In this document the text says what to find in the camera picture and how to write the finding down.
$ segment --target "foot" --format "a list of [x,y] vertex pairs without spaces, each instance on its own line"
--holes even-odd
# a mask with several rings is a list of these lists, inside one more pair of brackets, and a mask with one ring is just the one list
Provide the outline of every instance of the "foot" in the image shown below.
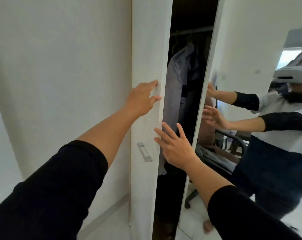
[[206,220],[205,222],[203,222],[203,230],[205,234],[209,234],[210,232],[212,232],[214,229],[214,226],[212,225],[212,223],[210,222],[210,220]]

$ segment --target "metal handle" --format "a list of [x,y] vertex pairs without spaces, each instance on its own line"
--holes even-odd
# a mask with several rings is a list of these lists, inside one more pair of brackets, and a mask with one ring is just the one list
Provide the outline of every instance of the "metal handle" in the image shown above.
[[147,150],[147,148],[145,147],[145,145],[143,144],[143,142],[137,143],[137,146],[142,154],[144,161],[146,163],[152,162],[152,157],[151,157],[149,151]]

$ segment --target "hanging garment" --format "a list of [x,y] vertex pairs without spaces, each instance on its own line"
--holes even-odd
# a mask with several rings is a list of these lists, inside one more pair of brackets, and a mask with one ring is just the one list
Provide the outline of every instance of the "hanging garment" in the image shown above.
[[[198,55],[194,44],[189,43],[172,57],[167,69],[163,121],[175,132],[177,132],[178,122],[182,126],[185,124],[184,130],[189,141],[193,140],[197,122],[205,67],[204,58]],[[165,163],[161,149],[158,175],[167,173]]]

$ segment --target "black arm sleeve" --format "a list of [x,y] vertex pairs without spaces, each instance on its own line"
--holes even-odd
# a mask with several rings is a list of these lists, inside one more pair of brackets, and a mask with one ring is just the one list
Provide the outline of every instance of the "black arm sleeve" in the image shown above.
[[248,110],[259,110],[260,101],[256,94],[245,94],[241,92],[236,92],[236,94],[236,101],[232,105]]
[[268,113],[261,117],[265,131],[302,131],[302,114],[299,112]]
[[0,239],[76,239],[107,170],[95,146],[63,146],[0,204]]
[[283,222],[273,218],[234,186],[225,186],[213,194],[208,214],[223,240],[302,240]]

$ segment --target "white floor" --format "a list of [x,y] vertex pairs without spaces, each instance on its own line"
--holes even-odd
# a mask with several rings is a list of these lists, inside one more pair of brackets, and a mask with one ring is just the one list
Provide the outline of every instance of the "white floor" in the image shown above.
[[[193,185],[190,183],[188,188],[188,194],[194,190]],[[206,235],[203,231],[203,222],[209,219],[208,212],[199,196],[195,197],[190,202],[191,208],[186,209],[183,207],[179,227],[181,232],[185,233],[192,240],[221,240],[217,230]],[[291,226],[298,229],[298,234],[302,237],[302,200],[296,210],[289,215],[285,216],[282,220],[284,223],[290,224]]]
[[85,240],[133,240],[129,227],[129,203],[96,228]]

